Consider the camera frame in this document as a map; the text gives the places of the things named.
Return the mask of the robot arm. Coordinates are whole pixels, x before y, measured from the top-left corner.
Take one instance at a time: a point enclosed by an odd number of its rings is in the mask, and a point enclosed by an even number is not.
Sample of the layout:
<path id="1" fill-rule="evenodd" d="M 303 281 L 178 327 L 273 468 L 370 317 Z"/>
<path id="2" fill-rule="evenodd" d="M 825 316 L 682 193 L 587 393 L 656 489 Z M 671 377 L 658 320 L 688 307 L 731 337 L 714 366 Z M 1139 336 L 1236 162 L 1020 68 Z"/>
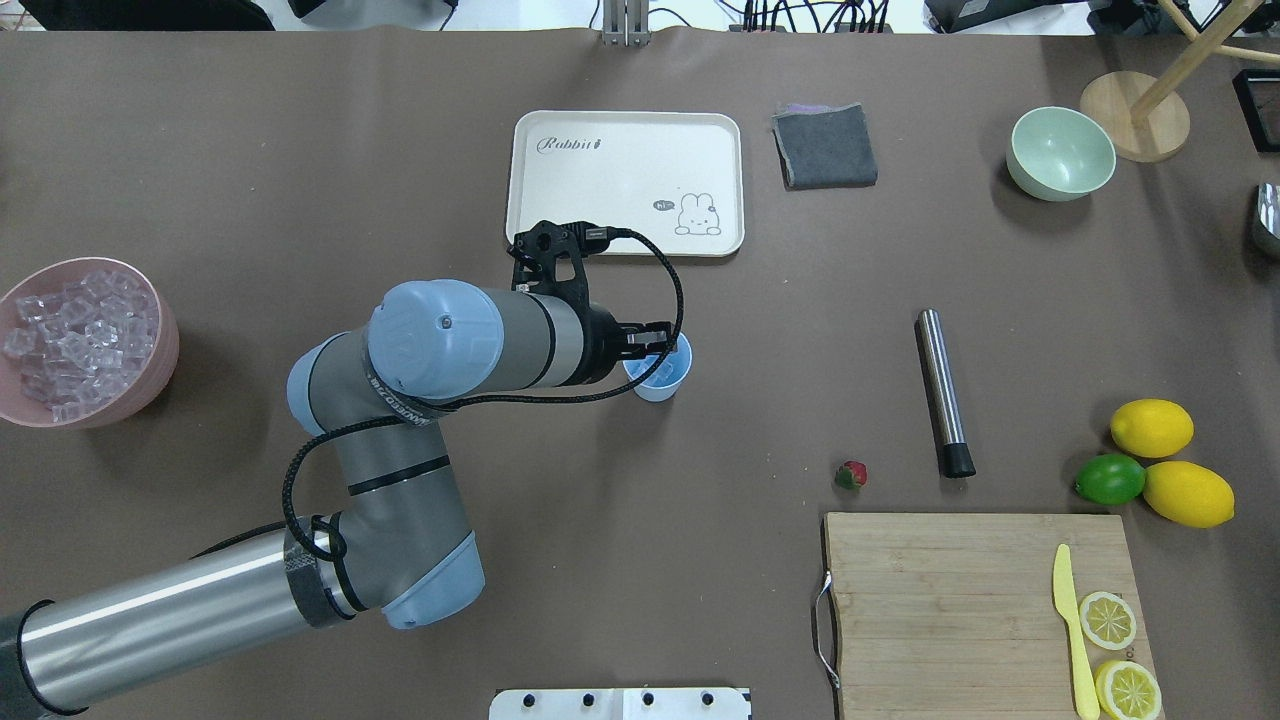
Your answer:
<path id="1" fill-rule="evenodd" d="M 593 302 L 586 258 L 644 246 L 675 291 L 671 322 L 621 323 Z M 442 420 L 484 404 L 540 404 L 626 360 L 677 348 L 684 287 L 643 233 L 539 222 L 508 245 L 508 290 L 410 281 L 367 323 L 292 368 L 308 441 L 280 518 L 164 571 L 3 619 L 3 716 L 54 719 L 165 676 L 376 609 L 401 630 L 468 607 L 485 577 Z"/>

